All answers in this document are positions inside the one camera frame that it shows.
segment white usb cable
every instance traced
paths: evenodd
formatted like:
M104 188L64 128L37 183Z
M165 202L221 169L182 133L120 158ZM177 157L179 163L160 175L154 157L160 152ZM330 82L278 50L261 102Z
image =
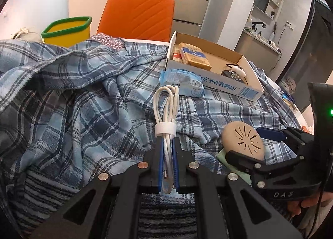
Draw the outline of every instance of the white usb cable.
M159 97L162 91L164 90L169 93L169 96L164 107L163 120L162 120L159 114ZM167 176L168 188L165 189L163 187L163 192L166 194L170 194L174 182L174 168L172 162L171 140L176 136L176 130L177 130L176 116L179 109L178 87L167 85L158 88L158 90L154 94L153 107L156 120L155 136L163 137L164 170L166 169L168 172Z

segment cardboard box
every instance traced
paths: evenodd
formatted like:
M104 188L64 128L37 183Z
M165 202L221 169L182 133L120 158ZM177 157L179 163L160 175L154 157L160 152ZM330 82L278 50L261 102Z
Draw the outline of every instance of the cardboard box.
M211 64L211 70L207 71L172 60L174 49L178 47L178 44L181 42L199 47ZM223 70L230 70L230 67L227 67L226 64L238 64L241 66L246 73L246 81L248 84L222 76L221 73ZM201 76L204 86L215 88L251 101L257 101L264 93L264 89L257 75L243 55L218 44L187 34L174 32L166 57L165 70L168 69L184 69L193 72Z

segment black faucet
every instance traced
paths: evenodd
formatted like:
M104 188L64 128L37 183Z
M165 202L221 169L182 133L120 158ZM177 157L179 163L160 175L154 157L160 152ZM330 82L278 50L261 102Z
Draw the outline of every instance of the black faucet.
M255 27L258 24L262 24L262 27L265 29L266 28L266 24L263 22L252 22L253 26L252 29L254 29L255 32L257 32L257 28Z

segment blue plastic bag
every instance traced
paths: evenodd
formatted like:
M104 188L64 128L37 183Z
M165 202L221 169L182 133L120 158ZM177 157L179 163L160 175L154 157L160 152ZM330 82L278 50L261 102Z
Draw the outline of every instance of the blue plastic bag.
M178 86L179 94L183 96L204 96L204 86L201 77L186 70L170 69L162 71L159 83L161 86Z

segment black small box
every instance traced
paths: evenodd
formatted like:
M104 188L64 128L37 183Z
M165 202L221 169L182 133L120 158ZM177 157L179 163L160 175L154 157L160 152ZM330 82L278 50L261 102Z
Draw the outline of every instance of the black small box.
M241 83L245 83L240 76L235 71L231 70L223 70L221 75L231 78L233 80L239 81Z

